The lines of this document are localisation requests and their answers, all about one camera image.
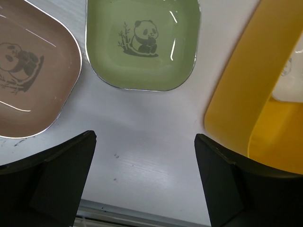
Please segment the green panda plate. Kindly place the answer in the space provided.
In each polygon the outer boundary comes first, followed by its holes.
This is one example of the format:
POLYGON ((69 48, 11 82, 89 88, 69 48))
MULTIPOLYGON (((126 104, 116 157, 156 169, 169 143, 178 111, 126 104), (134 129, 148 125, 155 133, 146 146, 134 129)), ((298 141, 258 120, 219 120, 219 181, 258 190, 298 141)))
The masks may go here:
POLYGON ((113 87, 170 91, 194 69, 200 22, 197 0, 88 0, 86 56, 113 87))

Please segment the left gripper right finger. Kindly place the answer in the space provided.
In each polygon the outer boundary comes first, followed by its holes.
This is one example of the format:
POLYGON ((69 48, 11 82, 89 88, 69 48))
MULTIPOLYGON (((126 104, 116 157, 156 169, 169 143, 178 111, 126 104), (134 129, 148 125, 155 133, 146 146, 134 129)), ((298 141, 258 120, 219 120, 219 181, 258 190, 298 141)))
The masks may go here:
POLYGON ((194 144, 211 226, 302 226, 302 175, 256 162, 203 134, 194 144))

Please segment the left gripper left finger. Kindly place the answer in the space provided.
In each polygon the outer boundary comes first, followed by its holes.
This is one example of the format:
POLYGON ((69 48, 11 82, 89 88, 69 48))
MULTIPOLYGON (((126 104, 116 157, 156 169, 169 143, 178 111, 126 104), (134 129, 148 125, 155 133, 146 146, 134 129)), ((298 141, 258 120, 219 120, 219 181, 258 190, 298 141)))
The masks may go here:
POLYGON ((94 156, 86 131, 62 144, 0 167, 2 227, 71 227, 94 156))

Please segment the white panda plate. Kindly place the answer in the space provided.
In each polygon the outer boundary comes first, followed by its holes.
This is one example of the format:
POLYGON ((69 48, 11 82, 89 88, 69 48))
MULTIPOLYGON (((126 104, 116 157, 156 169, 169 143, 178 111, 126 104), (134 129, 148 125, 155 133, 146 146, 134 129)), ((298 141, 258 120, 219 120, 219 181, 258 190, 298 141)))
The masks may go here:
POLYGON ((281 102, 303 102, 303 35, 285 64, 272 97, 281 102))

